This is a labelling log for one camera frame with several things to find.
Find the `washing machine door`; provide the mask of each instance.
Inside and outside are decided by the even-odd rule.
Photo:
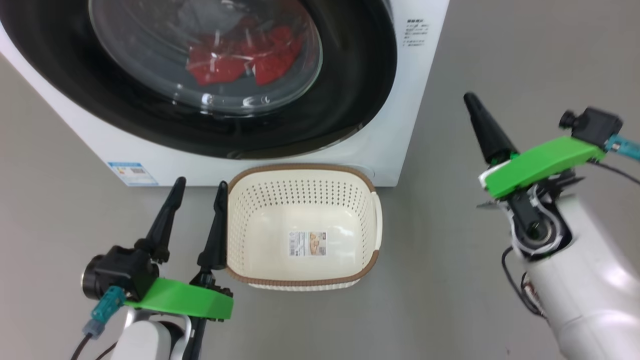
[[[371,121],[396,72],[382,0],[16,0],[0,21],[98,118],[221,158],[335,143]]]

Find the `basket label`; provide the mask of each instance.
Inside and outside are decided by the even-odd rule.
[[[326,256],[326,232],[291,231],[289,256]]]

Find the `cable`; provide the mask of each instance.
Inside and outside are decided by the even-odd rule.
[[[524,281],[526,278],[527,278],[527,273],[525,272],[524,274],[522,274],[522,278],[520,279],[520,293],[522,294],[523,301],[528,303],[529,306],[531,306],[533,309],[539,311],[542,314],[542,311],[540,311],[540,309],[538,308],[538,305],[535,302],[533,302],[529,298],[529,295],[527,294],[526,285],[524,284]]]
[[[623,177],[626,177],[628,180],[631,180],[632,182],[640,185],[640,180],[634,178],[633,176],[627,174],[626,172],[624,172],[624,171],[622,171],[622,170],[620,170],[618,168],[614,168],[614,167],[612,167],[610,165],[603,164],[603,163],[599,162],[598,160],[594,160],[594,159],[589,160],[588,163],[590,163],[592,165],[595,165],[597,167],[604,168],[604,169],[609,170],[609,171],[613,171],[616,174],[618,174],[620,176],[623,176]]]
[[[91,335],[93,339],[97,340],[104,332],[104,327],[109,319],[124,306],[126,300],[127,297],[122,288],[110,286],[91,312],[91,320],[83,327],[83,334]]]
[[[529,310],[529,312],[531,312],[533,315],[544,318],[544,316],[542,315],[542,312],[536,307],[536,305],[533,304],[531,300],[529,300],[527,296],[523,294],[521,290],[518,289],[518,286],[516,285],[515,281],[511,277],[511,274],[509,273],[509,269],[507,268],[507,255],[509,255],[511,251],[513,251],[513,247],[508,247],[502,253],[501,263],[502,263],[502,269],[504,270],[504,275],[507,277],[507,281],[509,281],[509,284],[513,288],[513,291],[516,292],[516,295],[518,295],[518,298],[520,298],[520,301],[522,301],[522,304],[524,305],[524,307],[526,307],[527,310]]]
[[[527,272],[522,274],[522,279],[520,280],[520,289],[522,289],[522,294],[525,295],[527,300],[542,314],[542,317],[547,318],[547,314],[545,310],[542,308],[542,304],[540,304],[540,299],[538,298],[538,294],[536,293],[533,284],[531,284],[531,280],[529,276],[527,276]]]
[[[103,353],[101,353],[98,357],[95,358],[95,360],[102,360],[103,357],[107,356],[108,353],[110,353],[118,344],[118,342],[114,342],[113,345],[111,345],[107,350],[103,351]]]
[[[80,353],[82,352],[82,350],[84,349],[84,346],[89,342],[90,339],[91,339],[91,334],[87,334],[83,337],[82,341],[80,341],[80,344],[76,348],[76,351],[71,356],[71,360],[78,360]]]

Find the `blue connector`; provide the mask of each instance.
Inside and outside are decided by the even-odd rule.
[[[125,300],[127,300],[127,297],[122,288],[118,286],[110,287],[91,312],[91,320],[83,327],[83,334],[90,334],[92,339],[99,338],[104,331],[104,326],[113,314],[124,306]]]
[[[618,134],[611,135],[607,145],[605,145],[605,150],[617,152],[620,155],[640,161],[640,144],[627,140]]]

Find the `basket handle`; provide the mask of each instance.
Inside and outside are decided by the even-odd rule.
[[[376,250],[380,250],[380,245],[382,245],[382,204],[380,204],[380,197],[376,192],[372,192],[371,197],[376,208]]]

